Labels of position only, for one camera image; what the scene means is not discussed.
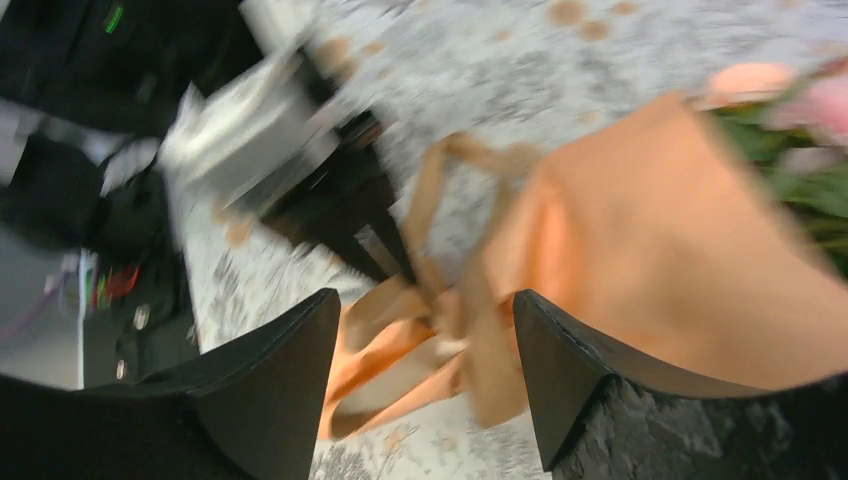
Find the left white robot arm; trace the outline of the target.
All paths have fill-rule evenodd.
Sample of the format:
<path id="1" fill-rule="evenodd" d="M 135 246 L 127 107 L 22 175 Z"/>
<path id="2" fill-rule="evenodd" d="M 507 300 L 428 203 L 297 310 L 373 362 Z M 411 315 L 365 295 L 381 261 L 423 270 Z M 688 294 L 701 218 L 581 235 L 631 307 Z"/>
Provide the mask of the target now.
<path id="1" fill-rule="evenodd" d="M 6 1 L 1 223 L 129 273 L 177 251 L 170 195 L 199 188 L 375 281 L 370 227 L 416 278 L 372 112 L 331 109 L 339 76 L 302 1 Z"/>

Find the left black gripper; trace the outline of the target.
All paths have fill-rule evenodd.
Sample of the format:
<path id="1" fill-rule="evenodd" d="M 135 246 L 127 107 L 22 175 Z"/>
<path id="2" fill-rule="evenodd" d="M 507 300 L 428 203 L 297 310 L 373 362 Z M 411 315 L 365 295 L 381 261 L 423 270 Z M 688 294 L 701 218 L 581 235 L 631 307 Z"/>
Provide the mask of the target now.
<path id="1" fill-rule="evenodd" d="M 305 48 L 275 53 L 207 99 L 185 99 L 159 162 L 179 187 L 206 190 L 293 245 L 325 246 L 381 282 L 390 271 L 357 239 L 370 228 L 395 271 L 413 280 L 375 148 L 382 125 L 367 110 L 337 113 L 338 91 Z"/>

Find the tan wrapping paper sheet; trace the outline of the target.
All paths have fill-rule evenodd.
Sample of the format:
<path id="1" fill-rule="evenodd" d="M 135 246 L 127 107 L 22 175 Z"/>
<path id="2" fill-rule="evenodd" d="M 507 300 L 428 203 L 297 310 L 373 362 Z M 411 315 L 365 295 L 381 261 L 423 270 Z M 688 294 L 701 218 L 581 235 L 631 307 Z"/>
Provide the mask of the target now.
<path id="1" fill-rule="evenodd" d="M 420 256 L 457 158 L 499 178 L 489 230 L 448 287 Z M 847 368 L 847 284 L 703 114 L 664 95 L 542 156 L 457 132 L 425 154 L 394 276 L 342 315 L 319 434 L 338 440 L 464 393 L 477 423 L 527 407 L 512 314 L 531 289 L 708 377 L 782 390 Z"/>

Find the tan ribbon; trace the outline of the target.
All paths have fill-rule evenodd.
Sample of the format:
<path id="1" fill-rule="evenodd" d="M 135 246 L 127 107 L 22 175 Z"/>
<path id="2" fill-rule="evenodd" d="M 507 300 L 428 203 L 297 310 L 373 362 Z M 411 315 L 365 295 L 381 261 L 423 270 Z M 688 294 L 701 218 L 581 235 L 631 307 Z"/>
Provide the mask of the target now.
<path id="1" fill-rule="evenodd" d="M 483 428 L 526 409 L 512 320 L 485 276 L 487 239 L 452 263 L 430 254 L 428 236 L 452 162 L 496 179 L 486 225 L 494 230 L 517 182 L 541 156 L 527 143 L 494 149 L 466 132 L 450 134 L 426 151 L 402 228 L 416 280 L 393 275 L 342 311 L 319 426 L 322 438 L 358 434 L 458 394 L 467 396 Z"/>

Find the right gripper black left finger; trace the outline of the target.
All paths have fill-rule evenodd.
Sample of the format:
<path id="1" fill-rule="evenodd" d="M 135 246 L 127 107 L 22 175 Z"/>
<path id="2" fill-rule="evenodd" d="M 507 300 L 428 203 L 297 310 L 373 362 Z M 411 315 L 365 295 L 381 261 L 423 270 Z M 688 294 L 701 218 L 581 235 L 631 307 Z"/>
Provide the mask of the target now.
<path id="1" fill-rule="evenodd" d="M 145 378 L 182 390 L 174 429 L 146 448 L 142 479 L 305 479 L 340 315 L 323 288 L 276 319 Z"/>

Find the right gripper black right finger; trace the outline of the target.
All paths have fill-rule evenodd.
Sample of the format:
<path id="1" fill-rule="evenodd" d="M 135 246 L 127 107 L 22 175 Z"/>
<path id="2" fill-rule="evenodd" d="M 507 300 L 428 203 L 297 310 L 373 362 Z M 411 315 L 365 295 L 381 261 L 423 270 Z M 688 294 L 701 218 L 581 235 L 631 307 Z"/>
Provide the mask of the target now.
<path id="1" fill-rule="evenodd" d="M 585 431 L 586 417 L 615 377 L 694 398 L 756 389 L 669 364 L 588 326 L 533 290 L 513 297 L 513 318 L 543 469 L 552 471 Z"/>

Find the pink fake flower bunch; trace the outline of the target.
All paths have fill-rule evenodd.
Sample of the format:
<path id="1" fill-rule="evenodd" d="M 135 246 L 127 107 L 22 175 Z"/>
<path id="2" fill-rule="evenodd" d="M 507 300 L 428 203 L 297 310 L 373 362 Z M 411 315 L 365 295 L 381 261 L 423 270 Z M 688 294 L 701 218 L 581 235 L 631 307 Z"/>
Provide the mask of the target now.
<path id="1" fill-rule="evenodd" d="M 847 272 L 847 58 L 807 73 L 741 63 L 689 99 L 718 121 L 815 243 Z"/>

